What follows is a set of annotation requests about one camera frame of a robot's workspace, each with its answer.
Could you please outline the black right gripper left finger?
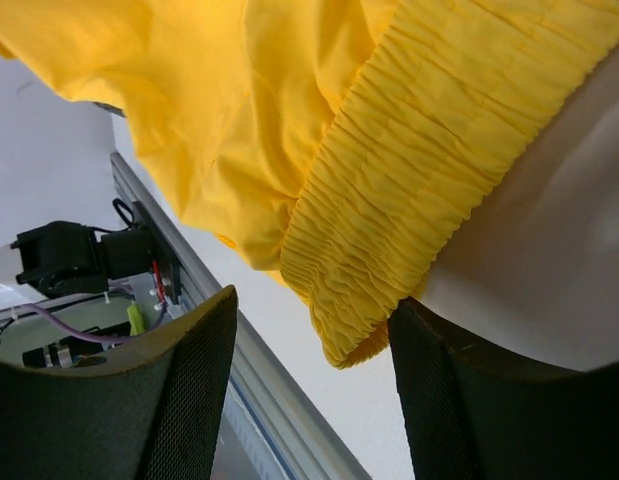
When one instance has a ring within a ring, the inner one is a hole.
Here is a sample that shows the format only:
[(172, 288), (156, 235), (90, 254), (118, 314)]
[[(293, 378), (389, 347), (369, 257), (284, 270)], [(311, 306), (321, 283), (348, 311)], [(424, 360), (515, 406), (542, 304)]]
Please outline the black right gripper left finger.
[(228, 286), (70, 368), (0, 361), (0, 479), (207, 479), (233, 359)]

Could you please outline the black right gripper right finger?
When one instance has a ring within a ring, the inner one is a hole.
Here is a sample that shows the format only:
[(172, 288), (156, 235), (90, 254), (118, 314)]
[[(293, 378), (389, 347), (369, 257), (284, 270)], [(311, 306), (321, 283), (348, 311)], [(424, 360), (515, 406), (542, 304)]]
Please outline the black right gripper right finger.
[(414, 299), (388, 332), (417, 478), (619, 479), (619, 361), (540, 362)]

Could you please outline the yellow shorts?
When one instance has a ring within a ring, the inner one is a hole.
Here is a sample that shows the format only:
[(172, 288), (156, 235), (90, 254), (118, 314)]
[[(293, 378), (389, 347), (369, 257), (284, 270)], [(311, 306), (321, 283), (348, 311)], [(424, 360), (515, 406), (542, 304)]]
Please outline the yellow shorts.
[(341, 369), (618, 43), (619, 1), (0, 1), (0, 55), (121, 109), (179, 220)]

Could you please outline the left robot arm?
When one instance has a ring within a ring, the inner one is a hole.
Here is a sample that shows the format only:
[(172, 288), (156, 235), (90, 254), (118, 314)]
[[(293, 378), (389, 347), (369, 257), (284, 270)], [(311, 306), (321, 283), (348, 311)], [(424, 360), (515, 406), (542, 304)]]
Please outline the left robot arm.
[(29, 285), (48, 298), (99, 294), (111, 280), (147, 273), (155, 257), (151, 234), (134, 228), (98, 236), (93, 227), (54, 221), (17, 235), (22, 271), (20, 285)]

